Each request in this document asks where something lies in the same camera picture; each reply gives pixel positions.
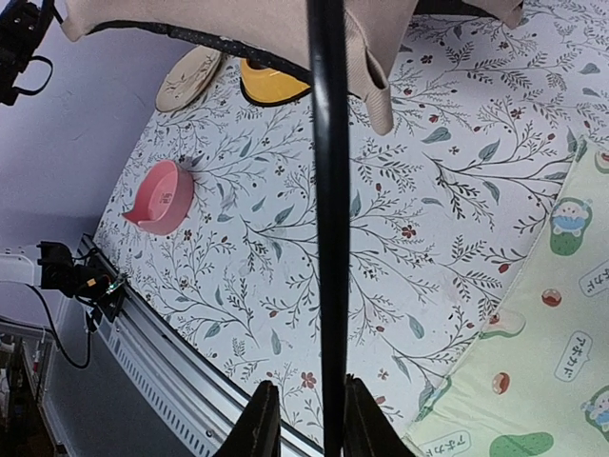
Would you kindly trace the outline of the black tent pole one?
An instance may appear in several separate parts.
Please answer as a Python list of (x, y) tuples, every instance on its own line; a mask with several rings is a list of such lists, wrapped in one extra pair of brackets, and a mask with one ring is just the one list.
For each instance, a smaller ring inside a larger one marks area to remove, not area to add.
[(320, 274), (324, 455), (344, 441), (349, 272), (349, 125), (342, 1), (307, 3)]

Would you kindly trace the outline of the beige pet tent fabric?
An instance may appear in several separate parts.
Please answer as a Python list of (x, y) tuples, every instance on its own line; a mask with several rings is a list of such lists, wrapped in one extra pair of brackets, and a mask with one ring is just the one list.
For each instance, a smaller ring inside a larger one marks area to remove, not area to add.
[[(521, 1), (346, 1), (348, 90), (371, 127), (393, 128), (387, 78), (415, 14), (494, 16), (515, 28)], [(75, 42), (98, 30), (140, 28), (266, 63), (301, 81), (310, 76), (304, 1), (68, 1), (62, 30)]]

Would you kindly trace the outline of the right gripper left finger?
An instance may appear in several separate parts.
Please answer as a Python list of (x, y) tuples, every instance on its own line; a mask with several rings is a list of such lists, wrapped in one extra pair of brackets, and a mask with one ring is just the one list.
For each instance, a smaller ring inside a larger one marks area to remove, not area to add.
[(262, 381), (218, 449), (218, 457), (279, 457), (280, 440), (279, 392), (270, 381)]

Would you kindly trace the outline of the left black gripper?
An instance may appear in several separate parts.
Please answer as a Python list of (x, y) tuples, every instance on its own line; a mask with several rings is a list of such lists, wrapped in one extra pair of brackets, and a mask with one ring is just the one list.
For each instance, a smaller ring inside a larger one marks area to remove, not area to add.
[[(51, 22), (55, 19), (54, 1), (44, 0), (41, 6), (31, 1), (9, 1), (1, 11), (1, 104), (13, 106), (18, 96), (34, 96), (49, 83), (52, 62), (34, 52), (41, 45)], [(38, 89), (23, 89), (15, 85), (30, 62), (49, 66), (49, 76)]]

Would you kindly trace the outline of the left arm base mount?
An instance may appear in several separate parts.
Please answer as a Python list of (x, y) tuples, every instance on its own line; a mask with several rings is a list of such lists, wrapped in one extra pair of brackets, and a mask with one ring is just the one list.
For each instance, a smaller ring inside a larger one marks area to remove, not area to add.
[(113, 323), (122, 310), (127, 276), (119, 273), (97, 247), (73, 256), (61, 243), (42, 241), (37, 265), (41, 268), (41, 288), (58, 290), (92, 311), (99, 321), (104, 316)]

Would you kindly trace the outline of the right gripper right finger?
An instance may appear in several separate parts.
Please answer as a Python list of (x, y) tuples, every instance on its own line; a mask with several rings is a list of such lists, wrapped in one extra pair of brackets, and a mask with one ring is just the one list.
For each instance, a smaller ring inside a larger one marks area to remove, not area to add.
[(389, 424), (364, 382), (345, 380), (344, 456), (414, 457)]

